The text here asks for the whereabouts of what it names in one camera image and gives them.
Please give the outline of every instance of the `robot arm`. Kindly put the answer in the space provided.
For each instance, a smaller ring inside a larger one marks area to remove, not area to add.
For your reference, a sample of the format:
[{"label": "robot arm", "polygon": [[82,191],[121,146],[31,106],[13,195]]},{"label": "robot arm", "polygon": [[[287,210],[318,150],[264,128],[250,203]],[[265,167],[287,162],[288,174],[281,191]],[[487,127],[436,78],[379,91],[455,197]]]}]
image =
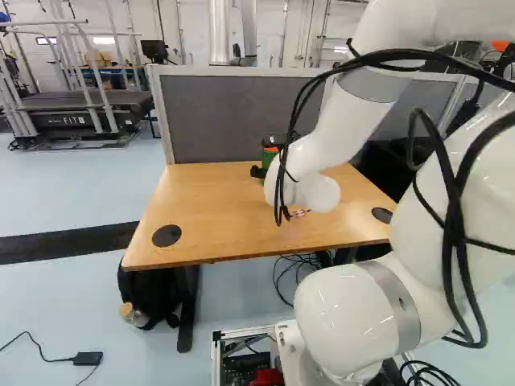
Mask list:
[{"label": "robot arm", "polygon": [[[375,1],[368,6],[353,45],[363,54],[456,39],[513,40],[506,33],[515,31],[513,20],[515,5],[507,0]],[[354,156],[406,86],[405,77],[370,68],[337,76],[313,132],[290,145],[286,169],[299,182],[285,179],[285,204],[331,211],[339,202],[340,187],[318,172]],[[445,141],[454,172],[472,142],[512,111],[515,96],[508,92]],[[461,201],[468,236],[511,249],[515,248],[515,182],[509,167],[515,162],[513,143],[515,130],[507,130],[484,149]],[[278,166],[276,157],[266,176],[270,204]],[[417,173],[417,181],[426,201],[445,218],[448,197],[435,154]],[[383,359],[440,339],[456,324],[443,290],[443,230],[413,187],[398,204],[390,233],[390,254],[320,270],[308,276],[295,294],[295,316],[307,357],[334,383],[366,384]],[[453,265],[455,298],[463,306],[464,287],[455,261]],[[471,245],[468,265],[476,292],[515,272],[515,258]]]},{"label": "robot arm", "polygon": [[[512,9],[510,0],[375,1],[363,14],[352,44],[364,54],[394,47],[433,47],[457,39],[514,40]],[[409,78],[363,68],[328,81],[332,81],[330,94],[315,129],[290,145],[286,168],[299,183],[285,179],[285,205],[298,203],[321,212],[337,205],[340,188],[318,171],[347,162],[360,150]],[[266,176],[269,205],[274,205],[278,167],[276,158]]]}]

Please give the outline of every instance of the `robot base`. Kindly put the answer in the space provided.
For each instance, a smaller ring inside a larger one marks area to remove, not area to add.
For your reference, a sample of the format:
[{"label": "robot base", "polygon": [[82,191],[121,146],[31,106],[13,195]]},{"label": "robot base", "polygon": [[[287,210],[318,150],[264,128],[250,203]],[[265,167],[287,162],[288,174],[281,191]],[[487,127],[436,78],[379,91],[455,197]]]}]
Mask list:
[{"label": "robot base", "polygon": [[286,320],[275,325],[275,336],[281,358],[282,374],[287,386],[361,386],[367,384],[380,370],[375,363],[351,374],[347,379],[328,375],[305,349],[297,321]]}]

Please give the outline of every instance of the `cardboard box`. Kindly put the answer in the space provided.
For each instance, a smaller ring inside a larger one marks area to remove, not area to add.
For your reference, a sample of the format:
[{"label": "cardboard box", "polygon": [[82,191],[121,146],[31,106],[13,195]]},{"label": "cardboard box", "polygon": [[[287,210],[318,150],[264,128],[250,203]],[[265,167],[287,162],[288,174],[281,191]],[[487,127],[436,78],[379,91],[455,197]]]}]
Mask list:
[{"label": "cardboard box", "polygon": [[[91,66],[91,61],[89,60],[89,54],[86,52],[84,54],[84,61],[88,66]],[[95,63],[97,67],[109,67],[113,62],[113,57],[109,52],[95,50]]]}]

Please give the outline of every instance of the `cubicle divider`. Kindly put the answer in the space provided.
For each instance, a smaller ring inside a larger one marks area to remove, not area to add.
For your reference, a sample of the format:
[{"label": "cubicle divider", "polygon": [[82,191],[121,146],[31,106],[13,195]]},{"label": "cubicle divider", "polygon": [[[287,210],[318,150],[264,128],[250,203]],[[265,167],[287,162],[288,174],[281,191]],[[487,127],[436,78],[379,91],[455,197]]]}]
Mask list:
[{"label": "cubicle divider", "polygon": [[[148,70],[168,164],[259,159],[262,138],[286,131],[298,90],[321,73],[320,69],[158,65]],[[410,112],[417,107],[444,130],[476,87],[475,79],[460,74],[398,75],[413,80],[371,139],[405,138]],[[481,104],[498,93],[497,88],[485,87]],[[301,135],[315,128],[326,96],[320,88],[307,104],[297,124]],[[342,106],[344,113],[352,112]],[[423,127],[418,126],[415,135],[425,136]]]}]

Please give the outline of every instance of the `black backpack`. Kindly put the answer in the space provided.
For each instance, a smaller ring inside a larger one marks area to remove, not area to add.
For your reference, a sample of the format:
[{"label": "black backpack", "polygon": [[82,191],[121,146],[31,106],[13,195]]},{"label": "black backpack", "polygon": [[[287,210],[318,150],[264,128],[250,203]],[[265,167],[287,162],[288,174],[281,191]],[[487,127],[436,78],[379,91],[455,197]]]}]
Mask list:
[{"label": "black backpack", "polygon": [[122,301],[132,303],[135,310],[143,312],[150,319],[139,328],[152,330],[163,319],[171,328],[179,325],[174,311],[181,300],[173,268],[126,272],[120,261],[117,276]]}]

